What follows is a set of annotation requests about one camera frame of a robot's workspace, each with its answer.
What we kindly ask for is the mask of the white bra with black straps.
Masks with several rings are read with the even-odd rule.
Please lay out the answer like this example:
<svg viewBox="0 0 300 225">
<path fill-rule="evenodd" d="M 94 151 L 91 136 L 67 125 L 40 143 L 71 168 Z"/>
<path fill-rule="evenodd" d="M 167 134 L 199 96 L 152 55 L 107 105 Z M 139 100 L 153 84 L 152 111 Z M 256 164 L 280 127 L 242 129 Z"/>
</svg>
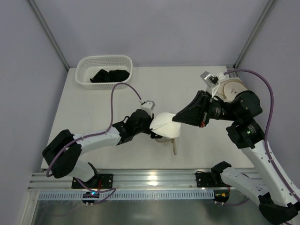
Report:
<svg viewBox="0 0 300 225">
<path fill-rule="evenodd" d="M 150 130 L 167 138 L 178 138 L 181 135 L 181 123 L 173 121 L 176 114 L 169 112 L 159 113 L 151 122 Z"/>
</svg>

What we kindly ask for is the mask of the white mesh laundry bag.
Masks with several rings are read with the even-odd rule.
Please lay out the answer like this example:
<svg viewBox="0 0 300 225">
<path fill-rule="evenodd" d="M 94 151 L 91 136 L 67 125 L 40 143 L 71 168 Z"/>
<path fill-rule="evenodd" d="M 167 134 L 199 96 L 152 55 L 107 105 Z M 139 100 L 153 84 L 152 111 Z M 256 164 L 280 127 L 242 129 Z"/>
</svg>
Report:
<svg viewBox="0 0 300 225">
<path fill-rule="evenodd" d="M 178 154 L 177 146 L 176 146 L 176 141 L 175 141 L 174 138 L 168 138 L 168 137 L 155 138 L 155 141 L 157 143 L 162 143 L 162 144 L 171 144 L 173 154 L 175 156 Z"/>
</svg>

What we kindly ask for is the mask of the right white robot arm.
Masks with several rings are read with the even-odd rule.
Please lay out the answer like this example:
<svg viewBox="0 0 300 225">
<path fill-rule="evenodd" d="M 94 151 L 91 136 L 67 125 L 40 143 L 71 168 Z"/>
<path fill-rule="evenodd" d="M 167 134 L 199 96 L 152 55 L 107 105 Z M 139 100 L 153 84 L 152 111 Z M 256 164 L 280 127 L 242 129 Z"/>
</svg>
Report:
<svg viewBox="0 0 300 225">
<path fill-rule="evenodd" d="M 300 191 L 277 165 L 267 134 L 254 119 L 262 111 L 260 99 L 252 91 L 243 91 L 228 103 L 201 90 L 172 120 L 201 128 L 211 119 L 232 121 L 226 128 L 228 136 L 255 166 L 263 183 L 251 180 L 225 161 L 212 167 L 210 176 L 215 184 L 239 190 L 258 206 L 268 222 L 280 225 L 298 215 Z"/>
</svg>

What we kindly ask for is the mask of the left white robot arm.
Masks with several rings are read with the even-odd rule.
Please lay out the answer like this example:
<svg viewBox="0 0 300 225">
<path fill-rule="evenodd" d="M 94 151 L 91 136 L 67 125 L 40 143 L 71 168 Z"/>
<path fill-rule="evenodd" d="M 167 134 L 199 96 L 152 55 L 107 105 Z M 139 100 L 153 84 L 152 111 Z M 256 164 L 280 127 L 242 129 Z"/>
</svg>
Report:
<svg viewBox="0 0 300 225">
<path fill-rule="evenodd" d="M 141 133 L 153 138 L 155 135 L 150 130 L 153 119 L 153 114 L 137 109 L 125 120 L 112 124 L 108 131 L 75 135 L 68 129 L 62 130 L 42 152 L 48 164 L 46 176 L 56 179 L 70 176 L 78 183 L 94 188 L 101 176 L 92 163 L 82 162 L 80 156 L 103 147 L 125 144 Z"/>
</svg>

